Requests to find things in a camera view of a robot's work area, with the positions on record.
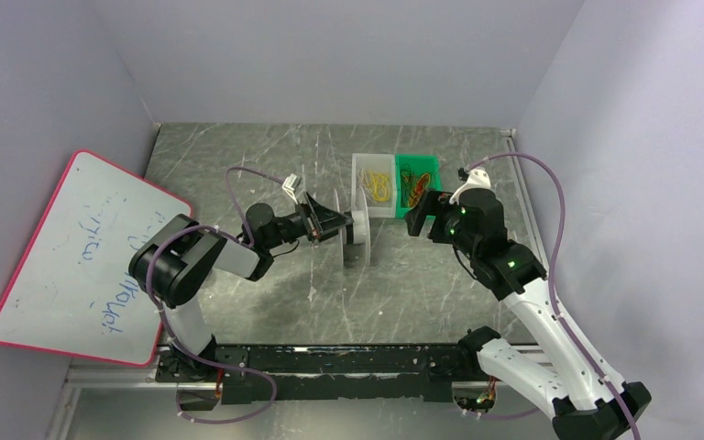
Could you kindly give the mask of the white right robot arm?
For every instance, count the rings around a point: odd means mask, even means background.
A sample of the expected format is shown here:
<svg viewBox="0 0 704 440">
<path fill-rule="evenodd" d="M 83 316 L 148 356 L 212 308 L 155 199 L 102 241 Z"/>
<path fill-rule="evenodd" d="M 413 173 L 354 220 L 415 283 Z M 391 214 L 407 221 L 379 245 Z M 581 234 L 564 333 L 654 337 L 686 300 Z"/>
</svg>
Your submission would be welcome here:
<svg viewBox="0 0 704 440">
<path fill-rule="evenodd" d="M 617 439 L 640 434 L 636 422 L 652 400 L 570 328 L 568 312 L 548 290 L 547 271 L 527 246 L 508 237 L 504 207 L 489 189 L 456 194 L 427 190 L 405 221 L 410 236 L 434 219 L 428 238 L 468 261 L 472 278 L 513 312 L 533 335 L 551 369 L 481 327 L 460 340 L 482 372 L 508 384 L 547 416 L 560 439 Z"/>
</svg>

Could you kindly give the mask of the clear white plastic bin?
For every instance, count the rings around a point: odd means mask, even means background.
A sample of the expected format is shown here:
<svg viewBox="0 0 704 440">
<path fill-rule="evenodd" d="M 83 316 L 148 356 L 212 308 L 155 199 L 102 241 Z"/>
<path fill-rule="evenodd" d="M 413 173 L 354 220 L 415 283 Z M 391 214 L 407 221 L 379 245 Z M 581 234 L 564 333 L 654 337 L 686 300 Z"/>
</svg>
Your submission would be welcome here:
<svg viewBox="0 0 704 440">
<path fill-rule="evenodd" d="M 351 203 L 364 195 L 369 215 L 373 218 L 394 218 L 397 183 L 395 158 L 392 154 L 354 153 L 351 165 Z"/>
</svg>

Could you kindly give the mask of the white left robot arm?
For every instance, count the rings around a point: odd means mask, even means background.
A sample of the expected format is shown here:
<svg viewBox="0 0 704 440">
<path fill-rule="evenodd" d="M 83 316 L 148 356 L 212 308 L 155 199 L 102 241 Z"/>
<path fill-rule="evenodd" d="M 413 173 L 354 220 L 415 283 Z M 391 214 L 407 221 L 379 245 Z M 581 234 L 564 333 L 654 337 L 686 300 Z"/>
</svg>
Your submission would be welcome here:
<svg viewBox="0 0 704 440">
<path fill-rule="evenodd" d="M 274 262 L 273 249 L 303 238 L 353 242 L 362 224 L 357 215 L 323 206 L 311 195 L 284 216 L 267 203 L 251 205 L 237 237 L 178 214 L 134 254 L 128 273 L 157 306 L 172 353 L 190 369 L 206 372 L 216 361 L 217 343 L 197 293 L 213 269 L 258 281 Z"/>
</svg>

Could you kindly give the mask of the grey perforated cable spool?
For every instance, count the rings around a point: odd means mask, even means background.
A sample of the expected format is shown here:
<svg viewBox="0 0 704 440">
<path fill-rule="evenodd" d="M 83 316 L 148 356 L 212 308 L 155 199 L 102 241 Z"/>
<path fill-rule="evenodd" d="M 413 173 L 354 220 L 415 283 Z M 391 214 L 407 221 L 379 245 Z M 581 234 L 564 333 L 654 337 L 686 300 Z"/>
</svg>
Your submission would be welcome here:
<svg viewBox="0 0 704 440">
<path fill-rule="evenodd" d="M 355 204 L 344 214 L 352 220 L 350 225 L 342 227 L 332 242 L 336 244 L 338 265 L 345 268 L 345 253 L 352 250 L 353 263 L 367 267 L 371 262 L 371 226 L 368 202 L 364 195 L 353 197 Z"/>
</svg>

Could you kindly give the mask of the green plastic bin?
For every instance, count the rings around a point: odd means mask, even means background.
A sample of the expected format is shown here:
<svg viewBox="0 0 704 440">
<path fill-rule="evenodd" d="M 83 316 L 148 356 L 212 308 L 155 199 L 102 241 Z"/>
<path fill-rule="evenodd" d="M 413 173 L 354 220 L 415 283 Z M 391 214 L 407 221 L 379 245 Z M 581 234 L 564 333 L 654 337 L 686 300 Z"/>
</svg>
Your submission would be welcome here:
<svg viewBox="0 0 704 440">
<path fill-rule="evenodd" d="M 428 155 L 398 154 L 395 156 L 397 183 L 396 218 L 417 205 L 427 189 L 441 189 L 441 165 L 437 157 Z"/>
</svg>

